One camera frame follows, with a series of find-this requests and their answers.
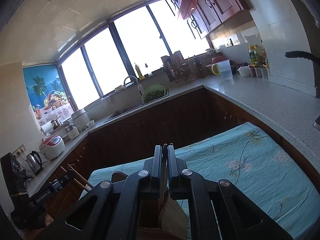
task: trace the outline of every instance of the upper cabinet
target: upper cabinet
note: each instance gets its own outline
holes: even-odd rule
[[[249,9],[244,0],[167,0],[175,15],[179,15],[201,38],[241,10]]]

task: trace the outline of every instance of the silver screw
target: silver screw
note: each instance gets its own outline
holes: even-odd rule
[[[149,174],[149,171],[146,171],[146,170],[141,170],[138,172],[138,175],[140,177],[146,177],[146,176],[148,176],[148,174]]]
[[[223,186],[223,187],[228,187],[230,185],[230,181],[227,180],[227,179],[222,179],[220,180],[220,185]]]
[[[182,174],[185,175],[185,176],[190,176],[192,174],[192,170],[189,170],[189,169],[184,169],[182,171]]]
[[[110,185],[111,185],[111,183],[107,180],[104,180],[100,183],[100,187],[102,187],[102,188],[108,188],[108,187],[110,187]]]

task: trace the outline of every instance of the pan handle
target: pan handle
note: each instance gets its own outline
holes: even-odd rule
[[[316,63],[318,66],[320,66],[320,58],[315,57],[309,52],[301,51],[301,50],[295,50],[295,51],[288,51],[284,54],[287,58],[296,58],[296,57],[302,57],[309,59]]]

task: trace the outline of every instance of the power socket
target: power socket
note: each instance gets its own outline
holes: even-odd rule
[[[23,152],[26,152],[26,147],[22,144],[18,149],[16,149],[12,154],[15,158],[18,158]]]

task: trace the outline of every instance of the wooden chopstick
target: wooden chopstick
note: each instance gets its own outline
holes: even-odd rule
[[[80,188],[82,188],[83,190],[85,190],[86,192],[90,192],[90,190],[88,188],[86,188],[85,186],[83,186],[79,181],[77,181],[76,179],[74,179],[75,183],[78,184],[78,186]]]
[[[68,164],[68,167],[72,169],[90,188],[94,188],[94,185],[92,185],[89,181],[82,177],[70,164]]]

